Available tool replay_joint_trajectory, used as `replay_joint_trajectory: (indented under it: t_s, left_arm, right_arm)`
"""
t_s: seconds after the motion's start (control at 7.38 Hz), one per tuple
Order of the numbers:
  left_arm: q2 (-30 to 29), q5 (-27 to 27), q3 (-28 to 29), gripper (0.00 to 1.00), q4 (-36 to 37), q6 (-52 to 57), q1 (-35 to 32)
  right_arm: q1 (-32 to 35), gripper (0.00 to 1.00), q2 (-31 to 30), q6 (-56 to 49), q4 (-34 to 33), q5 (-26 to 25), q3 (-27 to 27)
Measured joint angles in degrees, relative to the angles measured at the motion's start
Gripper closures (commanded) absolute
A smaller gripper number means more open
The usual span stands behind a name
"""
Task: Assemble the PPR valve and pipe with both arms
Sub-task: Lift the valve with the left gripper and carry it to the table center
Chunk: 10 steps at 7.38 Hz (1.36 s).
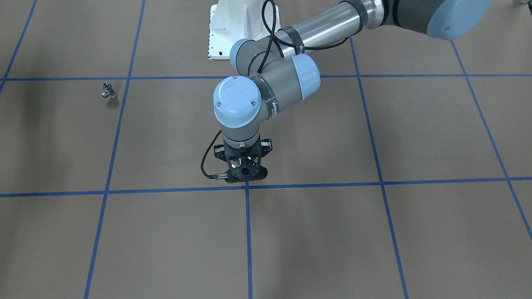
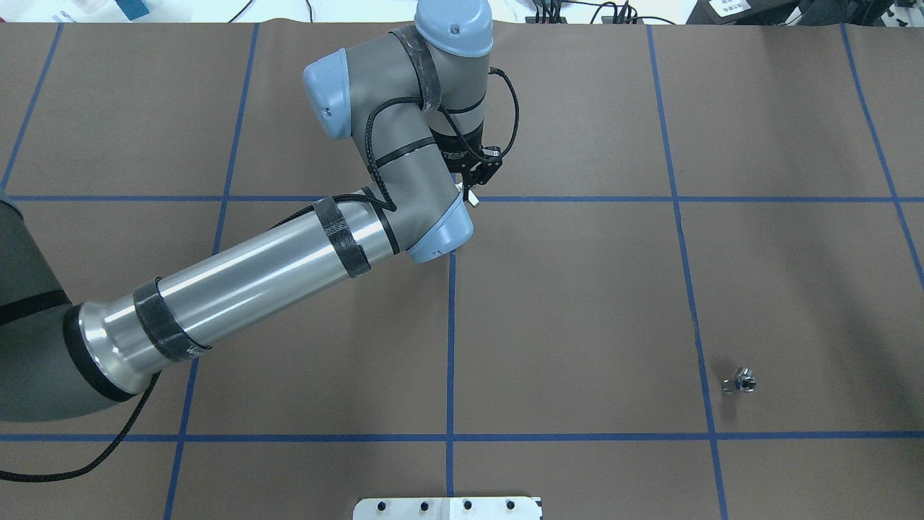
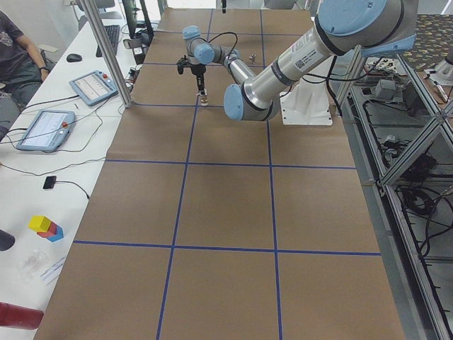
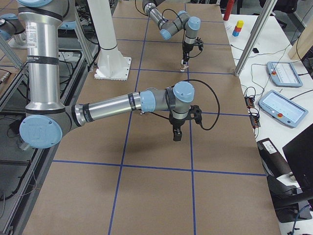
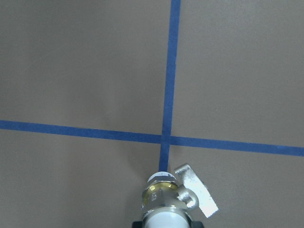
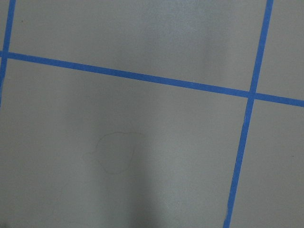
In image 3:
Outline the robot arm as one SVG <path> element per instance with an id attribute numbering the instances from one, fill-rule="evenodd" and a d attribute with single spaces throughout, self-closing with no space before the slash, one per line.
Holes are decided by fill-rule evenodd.
<path id="1" fill-rule="evenodd" d="M 209 63 L 223 65 L 234 80 L 224 93 L 224 112 L 232 120 L 266 121 L 280 109 L 280 93 L 330 56 L 356 46 L 364 57 L 394 55 L 415 42 L 417 1 L 323 1 L 314 26 L 261 73 L 239 57 L 235 47 L 204 40 L 197 26 L 183 29 L 186 54 L 178 73 L 189 68 L 205 95 L 204 73 Z"/>

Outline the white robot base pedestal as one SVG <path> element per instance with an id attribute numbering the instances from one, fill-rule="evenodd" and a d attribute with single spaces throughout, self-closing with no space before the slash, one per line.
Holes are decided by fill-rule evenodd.
<path id="1" fill-rule="evenodd" d="M 292 89 L 280 93 L 280 112 L 284 125 L 332 126 L 327 87 L 303 79 Z"/>

